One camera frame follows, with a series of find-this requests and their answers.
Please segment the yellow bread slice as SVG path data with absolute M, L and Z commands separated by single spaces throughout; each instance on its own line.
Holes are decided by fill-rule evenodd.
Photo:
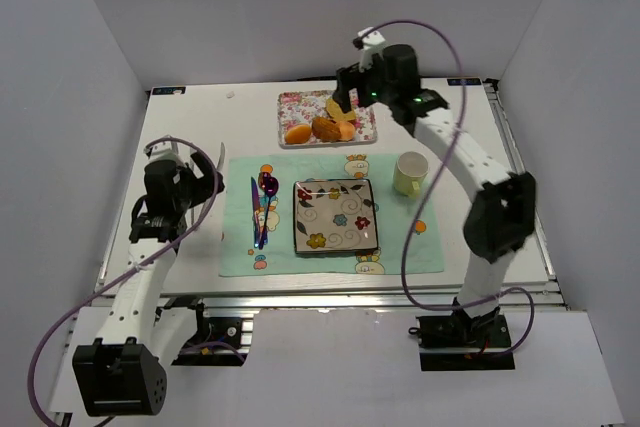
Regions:
M 332 99 L 332 97 L 327 99 L 326 104 L 325 104 L 325 110 L 327 112 L 328 117 L 330 119 L 332 119 L 334 122 L 340 121 L 339 120 L 340 107 Z

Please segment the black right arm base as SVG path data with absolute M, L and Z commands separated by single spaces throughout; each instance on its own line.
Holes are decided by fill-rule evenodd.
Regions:
M 509 327 L 499 308 L 477 318 L 463 310 L 417 317 L 408 335 L 418 343 L 423 372 L 515 369 Z

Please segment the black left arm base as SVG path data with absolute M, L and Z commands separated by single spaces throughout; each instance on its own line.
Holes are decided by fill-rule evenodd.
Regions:
M 186 308 L 195 321 L 195 330 L 187 338 L 173 366 L 241 367 L 247 353 L 243 353 L 244 320 L 239 316 L 211 314 L 205 301 L 194 295 L 169 299 L 155 310 L 155 322 L 168 316 L 168 312 Z

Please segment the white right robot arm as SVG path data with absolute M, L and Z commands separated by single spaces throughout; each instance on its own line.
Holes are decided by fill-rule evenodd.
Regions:
M 445 316 L 418 336 L 423 345 L 484 347 L 499 316 L 508 268 L 534 231 L 536 181 L 494 160 L 464 131 L 462 114 L 422 87 L 411 46 L 363 39 L 354 44 L 361 58 L 337 71 L 334 101 L 347 108 L 355 92 L 362 107 L 387 106 L 393 120 L 440 159 L 471 202 L 463 225 L 470 258 L 462 287 L 451 305 L 431 307 Z

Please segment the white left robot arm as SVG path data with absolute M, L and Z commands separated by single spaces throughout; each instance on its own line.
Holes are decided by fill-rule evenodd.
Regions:
M 108 316 L 72 368 L 91 417 L 155 416 L 165 402 L 167 368 L 197 328 L 186 307 L 157 311 L 180 245 L 206 219 L 224 189 L 215 162 L 175 137 L 144 149 L 145 192 L 131 211 L 128 268 L 112 284 Z

